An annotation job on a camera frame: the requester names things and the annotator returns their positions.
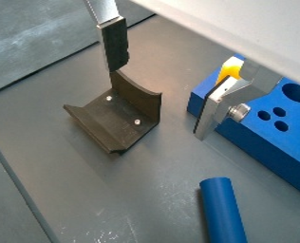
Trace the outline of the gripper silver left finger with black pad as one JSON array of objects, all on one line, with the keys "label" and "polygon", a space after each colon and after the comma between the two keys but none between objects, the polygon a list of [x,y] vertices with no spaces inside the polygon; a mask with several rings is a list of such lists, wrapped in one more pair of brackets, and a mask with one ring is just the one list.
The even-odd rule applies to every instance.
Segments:
[{"label": "gripper silver left finger with black pad", "polygon": [[128,62],[127,22],[119,15],[113,0],[83,0],[97,29],[108,71],[113,72]]}]

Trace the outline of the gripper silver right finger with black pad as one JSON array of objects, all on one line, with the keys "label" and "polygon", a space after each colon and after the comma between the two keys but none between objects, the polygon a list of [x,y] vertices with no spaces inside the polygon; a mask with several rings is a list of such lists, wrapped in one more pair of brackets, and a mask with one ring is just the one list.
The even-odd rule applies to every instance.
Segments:
[{"label": "gripper silver right finger with black pad", "polygon": [[281,74],[250,60],[243,61],[238,76],[226,75],[204,97],[192,129],[199,140],[227,118],[240,122],[250,111],[246,103],[264,96],[282,79]]}]

